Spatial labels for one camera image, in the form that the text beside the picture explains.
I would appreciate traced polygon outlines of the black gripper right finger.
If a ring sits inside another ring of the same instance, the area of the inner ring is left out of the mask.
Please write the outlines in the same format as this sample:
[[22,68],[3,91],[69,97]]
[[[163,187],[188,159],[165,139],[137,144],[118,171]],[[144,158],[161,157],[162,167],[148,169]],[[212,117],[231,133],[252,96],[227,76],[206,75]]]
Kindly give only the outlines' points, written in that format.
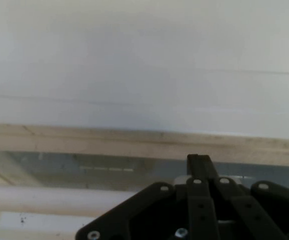
[[261,180],[246,188],[199,156],[199,239],[289,240],[289,188]]

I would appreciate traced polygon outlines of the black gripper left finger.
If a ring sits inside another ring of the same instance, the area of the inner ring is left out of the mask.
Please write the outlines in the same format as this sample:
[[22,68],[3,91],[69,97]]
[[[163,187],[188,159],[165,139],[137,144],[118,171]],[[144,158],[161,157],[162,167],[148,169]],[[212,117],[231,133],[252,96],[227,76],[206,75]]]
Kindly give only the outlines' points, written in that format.
[[208,155],[187,156],[183,184],[155,182],[82,227],[77,240],[220,239],[210,180],[218,173]]

